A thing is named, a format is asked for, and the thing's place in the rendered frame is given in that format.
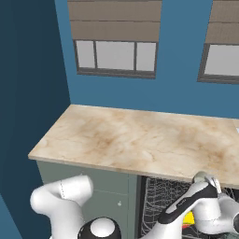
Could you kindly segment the grey-green drawer front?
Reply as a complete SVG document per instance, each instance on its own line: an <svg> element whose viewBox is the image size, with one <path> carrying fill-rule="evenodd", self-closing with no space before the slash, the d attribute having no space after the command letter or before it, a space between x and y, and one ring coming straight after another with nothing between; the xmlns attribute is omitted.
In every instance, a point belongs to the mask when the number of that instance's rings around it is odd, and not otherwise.
<svg viewBox="0 0 239 239"><path fill-rule="evenodd" d="M44 183L54 182L73 176L89 176L96 190L128 193L128 175L107 170L84 168L54 162L37 161L37 166Z"/></svg>

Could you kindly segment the window with beige blind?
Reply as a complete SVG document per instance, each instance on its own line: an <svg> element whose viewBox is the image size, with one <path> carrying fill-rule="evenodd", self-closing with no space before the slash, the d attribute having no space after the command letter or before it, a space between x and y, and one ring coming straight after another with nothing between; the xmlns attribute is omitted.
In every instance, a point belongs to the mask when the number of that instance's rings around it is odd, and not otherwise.
<svg viewBox="0 0 239 239"><path fill-rule="evenodd" d="M198 81L239 84L239 0L213 0Z"/></svg>
<svg viewBox="0 0 239 239"><path fill-rule="evenodd" d="M77 73L153 79L162 0L67 0Z"/></svg>

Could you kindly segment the yellow and red object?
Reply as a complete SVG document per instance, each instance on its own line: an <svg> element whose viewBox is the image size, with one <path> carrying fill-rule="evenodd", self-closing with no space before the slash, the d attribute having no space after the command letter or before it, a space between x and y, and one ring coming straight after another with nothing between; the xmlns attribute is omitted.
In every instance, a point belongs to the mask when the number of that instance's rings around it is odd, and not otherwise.
<svg viewBox="0 0 239 239"><path fill-rule="evenodd" d="M194 215L191 211L183 218L182 228L186 229L195 224Z"/></svg>

